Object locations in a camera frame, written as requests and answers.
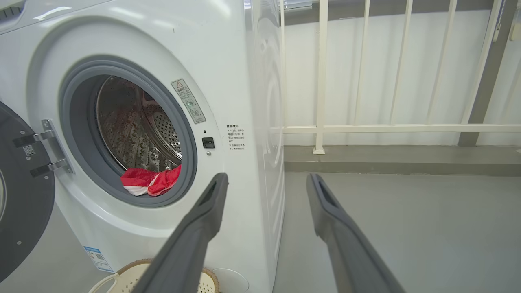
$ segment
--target white washing machine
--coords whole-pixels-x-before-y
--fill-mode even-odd
[[[284,215],[279,38],[273,0],[0,2],[0,106],[36,133],[21,130],[11,155],[35,162],[42,141],[57,163],[24,172],[52,180],[55,169],[55,200],[99,269],[154,257],[226,172],[205,266],[223,292],[271,292]],[[157,197],[120,181],[126,168],[178,165]]]

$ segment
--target white wall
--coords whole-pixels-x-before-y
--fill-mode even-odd
[[[476,80],[489,11],[457,12],[433,123],[459,123]],[[397,124],[422,124],[427,116],[448,13],[413,14],[404,59]],[[398,68],[404,15],[371,17],[360,124],[386,124]],[[328,22],[326,125],[352,124],[363,18]],[[318,23],[286,26],[287,126],[314,125]],[[287,134],[286,145],[313,145],[314,134]],[[327,133],[324,144],[455,145],[459,133]]]
[[[485,123],[500,123],[506,98],[514,82],[516,70],[521,70],[521,41],[508,42],[495,82]],[[521,87],[514,88],[514,98],[506,112],[505,123],[521,124]],[[521,145],[521,133],[481,133],[478,145]]]

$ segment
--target laundry basket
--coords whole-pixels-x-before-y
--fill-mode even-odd
[[[114,283],[107,293],[129,293],[132,292],[134,286],[146,271],[153,259],[138,260],[122,267],[117,273],[107,276],[99,281],[89,293],[98,292],[98,290],[107,282],[114,280]],[[201,279],[197,293],[219,293],[219,281],[215,274],[207,268],[203,268]]]

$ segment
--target open door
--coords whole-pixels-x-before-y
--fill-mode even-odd
[[[41,142],[52,130],[34,131],[0,102],[0,282],[36,246],[54,205],[54,172]]]

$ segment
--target metal railing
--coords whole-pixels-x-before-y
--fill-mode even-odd
[[[280,0],[280,5],[283,7],[283,1]],[[406,48],[409,37],[409,28],[411,23],[413,0],[407,0],[406,11],[405,11],[405,25],[403,29],[402,44],[400,49],[400,58],[398,63],[398,71],[396,73],[396,81],[394,85],[394,94],[392,97],[392,104],[390,110],[390,119],[387,124],[377,125],[361,125],[358,123],[360,115],[360,104],[364,98],[362,87],[364,70],[366,67],[365,60],[368,58],[367,51],[367,34],[368,34],[368,23],[369,23],[369,9],[370,0],[365,0],[365,13],[364,13],[364,28],[362,36],[362,53],[361,62],[359,67],[359,79],[358,88],[356,93],[355,102],[355,115],[354,123],[352,125],[325,125],[325,100],[326,100],[326,63],[327,63],[327,25],[328,25],[328,0],[319,0],[319,38],[318,38],[318,95],[317,95],[317,107],[316,107],[316,125],[312,126],[285,126],[284,133],[314,133],[316,135],[315,148],[313,149],[314,154],[324,154],[323,137],[324,133],[370,133],[370,132],[521,132],[521,124],[506,124],[506,117],[510,109],[510,104],[514,98],[514,91],[518,85],[521,84],[521,60],[517,67],[516,76],[514,82],[507,97],[505,108],[502,113],[502,118],[499,124],[469,124],[470,114],[472,112],[474,101],[478,93],[481,77],[489,54],[490,44],[492,43],[498,17],[500,15],[502,0],[495,0],[492,6],[491,14],[489,17],[485,38],[483,40],[483,46],[479,57],[478,67],[476,75],[473,81],[473,87],[471,94],[467,98],[464,112],[462,113],[461,123],[459,124],[433,124],[432,113],[433,109],[439,98],[440,81],[443,75],[443,68],[446,63],[446,53],[448,50],[448,40],[450,39],[451,32],[454,24],[454,16],[456,12],[457,0],[451,0],[449,5],[449,15],[445,26],[445,34],[443,37],[442,49],[440,53],[440,59],[438,63],[437,73],[435,77],[432,94],[429,101],[429,107],[427,116],[424,124],[395,124],[394,114],[396,113],[397,100],[400,98],[400,85],[402,84],[402,71],[404,67],[404,56],[406,55]],[[287,99],[286,99],[286,49],[285,49],[285,34],[284,34],[284,9],[281,9],[281,57],[282,57],[282,96],[284,99],[284,114],[287,117]]]

